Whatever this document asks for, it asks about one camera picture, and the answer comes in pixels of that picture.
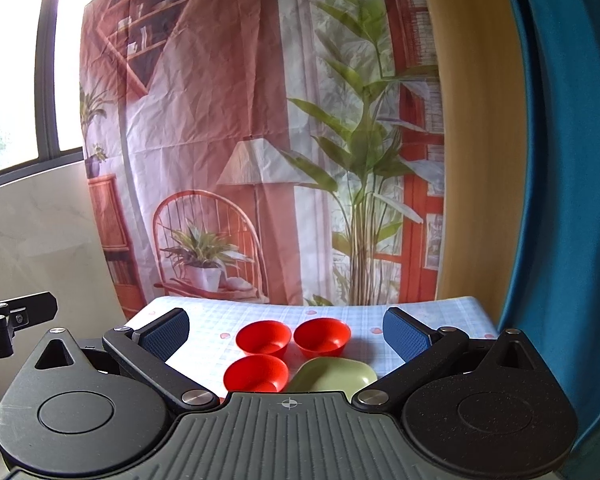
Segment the red bowl front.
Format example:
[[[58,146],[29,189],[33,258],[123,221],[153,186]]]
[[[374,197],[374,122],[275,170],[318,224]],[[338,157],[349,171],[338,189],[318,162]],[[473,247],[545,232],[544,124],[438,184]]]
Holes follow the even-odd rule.
[[[228,392],[282,392],[288,380],[286,363],[267,354],[245,356],[230,364],[223,376]]]

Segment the red bowl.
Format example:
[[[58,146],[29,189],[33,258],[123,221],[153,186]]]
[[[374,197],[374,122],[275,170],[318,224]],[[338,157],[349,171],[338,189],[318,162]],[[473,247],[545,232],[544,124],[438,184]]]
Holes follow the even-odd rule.
[[[294,343],[307,359],[341,356],[350,339],[350,327],[336,318],[314,318],[294,330]]]
[[[228,392],[282,392],[288,380],[286,363],[267,354],[245,356],[230,364],[223,376]]]
[[[257,321],[243,327],[237,333],[235,341],[246,356],[266,354],[283,359],[291,341],[291,330],[282,322]]]

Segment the green plate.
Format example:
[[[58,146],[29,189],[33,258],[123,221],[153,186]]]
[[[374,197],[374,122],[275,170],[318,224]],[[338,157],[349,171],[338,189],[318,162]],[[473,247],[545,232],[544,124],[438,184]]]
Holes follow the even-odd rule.
[[[342,392],[351,401],[355,393],[376,380],[376,373],[364,362],[321,356],[303,363],[285,391]]]

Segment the red bowl back right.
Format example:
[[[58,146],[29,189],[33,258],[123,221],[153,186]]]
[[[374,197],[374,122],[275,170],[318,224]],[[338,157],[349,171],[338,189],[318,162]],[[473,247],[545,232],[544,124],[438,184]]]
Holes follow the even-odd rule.
[[[294,343],[307,359],[341,356],[350,339],[350,327],[336,318],[314,318],[294,330]]]

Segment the red bowl back left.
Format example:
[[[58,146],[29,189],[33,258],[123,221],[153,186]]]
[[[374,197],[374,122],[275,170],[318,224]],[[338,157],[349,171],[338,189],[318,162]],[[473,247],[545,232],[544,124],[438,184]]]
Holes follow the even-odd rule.
[[[243,327],[237,333],[235,341],[246,356],[266,354],[283,359],[291,341],[291,330],[282,322],[257,321]]]

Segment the blue curtain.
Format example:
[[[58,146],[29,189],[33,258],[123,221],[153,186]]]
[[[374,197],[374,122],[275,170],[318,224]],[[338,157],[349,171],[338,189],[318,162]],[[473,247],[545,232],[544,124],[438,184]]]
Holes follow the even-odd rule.
[[[600,460],[600,0],[510,0],[527,105],[517,255],[501,318],[524,330]]]

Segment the printed backdrop cloth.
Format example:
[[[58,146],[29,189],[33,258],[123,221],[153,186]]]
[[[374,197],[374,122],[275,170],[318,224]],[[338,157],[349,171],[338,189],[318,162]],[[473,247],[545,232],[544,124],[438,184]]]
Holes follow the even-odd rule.
[[[444,125],[426,0],[92,0],[80,123],[121,309],[434,298]]]

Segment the window frame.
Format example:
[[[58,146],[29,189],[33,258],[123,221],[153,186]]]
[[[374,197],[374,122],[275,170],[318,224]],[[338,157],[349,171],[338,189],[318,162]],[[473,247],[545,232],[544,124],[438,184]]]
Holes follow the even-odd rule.
[[[59,0],[42,0],[34,51],[34,124],[38,156],[0,170],[0,186],[82,162],[82,148],[59,147],[55,104],[55,47]]]

